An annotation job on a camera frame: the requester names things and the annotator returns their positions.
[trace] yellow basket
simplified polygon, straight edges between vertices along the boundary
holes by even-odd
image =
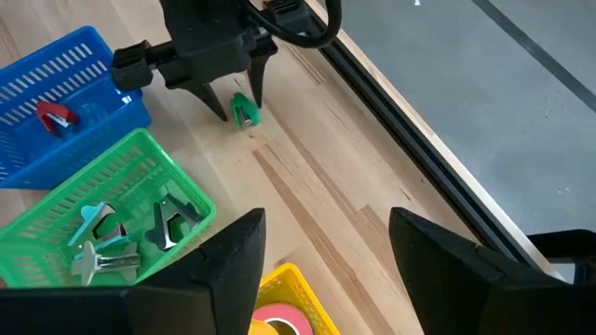
[[[286,302],[300,308],[308,316],[317,335],[340,334],[318,302],[315,292],[308,286],[298,267],[292,263],[282,264],[261,280],[256,308],[274,302]]]

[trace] green basket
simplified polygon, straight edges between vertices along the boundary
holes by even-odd
[[[155,226],[153,204],[166,194],[192,203],[203,220],[175,247],[160,250],[144,239]],[[106,202],[139,243],[141,267],[134,283],[118,273],[94,276],[91,286],[136,284],[182,256],[215,217],[215,206],[145,129],[137,129],[44,199],[0,229],[0,277],[9,288],[80,287],[71,275],[75,250],[68,240],[83,222],[81,207]],[[103,251],[106,256],[124,247]]]

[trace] wood grain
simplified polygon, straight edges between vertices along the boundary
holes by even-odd
[[[111,48],[157,44],[169,40],[162,22],[157,0],[0,0],[0,61],[87,24]],[[149,129],[218,207],[203,238],[263,207],[266,272],[298,264],[344,334],[421,334],[386,240],[390,208],[473,236],[317,51],[279,44],[260,126],[238,131],[157,74],[143,90]],[[245,74],[213,82],[222,101],[249,87]],[[0,192],[0,226],[44,194]]]

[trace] blue basket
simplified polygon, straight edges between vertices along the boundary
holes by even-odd
[[[140,90],[112,81],[112,51],[83,27],[0,69],[0,188],[52,189],[151,119]],[[46,131],[35,115],[39,100],[78,115],[74,127]]]

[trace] plastic basket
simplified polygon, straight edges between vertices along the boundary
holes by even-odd
[[[318,302],[315,292],[292,263],[284,263],[261,280],[255,309],[274,302],[286,302],[300,308],[317,335],[339,335],[333,321]]]
[[[192,203],[203,220],[164,252],[145,241],[144,233],[155,226],[153,204],[166,194]],[[115,208],[130,240],[139,242],[142,264],[135,283],[185,254],[186,248],[195,248],[192,242],[215,217],[213,203],[149,133],[135,130],[0,230],[0,277],[8,287],[81,286],[81,277],[70,275],[77,253],[66,244],[82,223],[81,207],[101,201]],[[114,256],[123,248],[102,254]],[[92,286],[130,284],[118,273],[97,274],[91,282]]]
[[[0,188],[52,189],[151,123],[141,91],[115,87],[112,55],[83,27],[0,69]],[[35,115],[39,100],[65,105],[79,124],[51,135]]]

